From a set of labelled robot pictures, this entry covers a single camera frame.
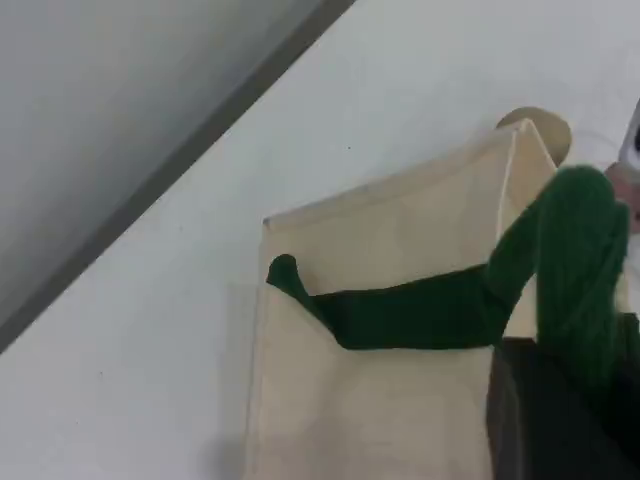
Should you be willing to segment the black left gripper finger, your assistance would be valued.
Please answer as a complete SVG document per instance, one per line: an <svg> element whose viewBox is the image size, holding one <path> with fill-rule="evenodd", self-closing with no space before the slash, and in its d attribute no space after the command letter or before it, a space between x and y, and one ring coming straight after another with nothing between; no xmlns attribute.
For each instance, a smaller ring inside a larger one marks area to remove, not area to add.
<svg viewBox="0 0 640 480"><path fill-rule="evenodd" d="M534 341L508 338L493 352L487 433L496 479L636 479L639 366L618 362L595 408Z"/></svg>
<svg viewBox="0 0 640 480"><path fill-rule="evenodd" d="M634 388L639 387L639 320L634 313L619 315L618 333L621 376Z"/></svg>

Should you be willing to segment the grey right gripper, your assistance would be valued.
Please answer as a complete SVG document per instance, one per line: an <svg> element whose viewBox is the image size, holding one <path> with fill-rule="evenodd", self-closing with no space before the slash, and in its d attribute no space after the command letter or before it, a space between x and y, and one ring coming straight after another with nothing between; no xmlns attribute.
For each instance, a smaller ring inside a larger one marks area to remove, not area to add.
<svg viewBox="0 0 640 480"><path fill-rule="evenodd" d="M619 151L618 160L626 168L639 167L639 118L640 102L637 102Z"/></svg>

